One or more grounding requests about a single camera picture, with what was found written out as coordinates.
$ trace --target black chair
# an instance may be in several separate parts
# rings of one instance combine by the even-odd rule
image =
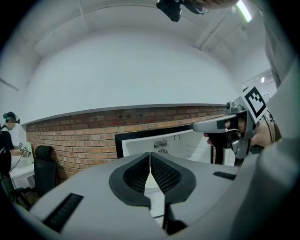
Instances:
[[[31,204],[24,197],[25,193],[32,191],[36,192],[37,195],[41,197],[55,188],[56,162],[50,157],[51,151],[51,146],[38,146],[36,148],[36,156],[34,157],[33,162],[36,186],[33,189],[30,189],[30,187],[21,187],[10,192],[12,196],[16,196],[16,198],[20,197],[23,203],[27,206],[27,209],[31,207]]]

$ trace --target white desk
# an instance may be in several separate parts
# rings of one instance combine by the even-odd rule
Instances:
[[[18,165],[13,169],[9,174],[13,182],[14,188],[34,188],[34,166],[28,159],[22,158]]]

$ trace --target white ceiling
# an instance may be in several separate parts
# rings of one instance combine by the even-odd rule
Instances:
[[[40,61],[89,34],[113,28],[164,31],[195,45],[199,39],[203,43],[225,16],[215,36],[201,49],[227,63],[241,50],[252,51],[264,37],[258,9],[249,3],[247,6],[253,16],[249,23],[238,8],[235,14],[212,10],[200,16],[184,7],[180,21],[172,22],[156,8],[156,0],[41,0],[24,17],[17,32],[35,60]]]

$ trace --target hand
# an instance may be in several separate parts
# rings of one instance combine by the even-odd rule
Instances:
[[[247,126],[246,120],[243,118],[239,119],[238,130],[241,133],[245,133],[246,126]],[[230,121],[225,123],[225,127],[226,128],[230,127]],[[212,145],[210,139],[207,140],[207,143]],[[255,135],[251,139],[250,146],[260,145],[260,146],[266,147],[270,144],[272,144],[272,141],[271,141],[271,136],[270,136],[268,125],[267,125],[266,121],[259,120]]]

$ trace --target fluorescent light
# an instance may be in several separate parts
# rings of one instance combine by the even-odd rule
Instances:
[[[248,8],[246,7],[245,3],[243,2],[243,0],[239,0],[239,2],[236,5],[238,5],[238,7],[239,7],[240,11],[242,12],[242,14],[244,15],[246,21],[250,22],[252,20],[252,16],[251,16]]]

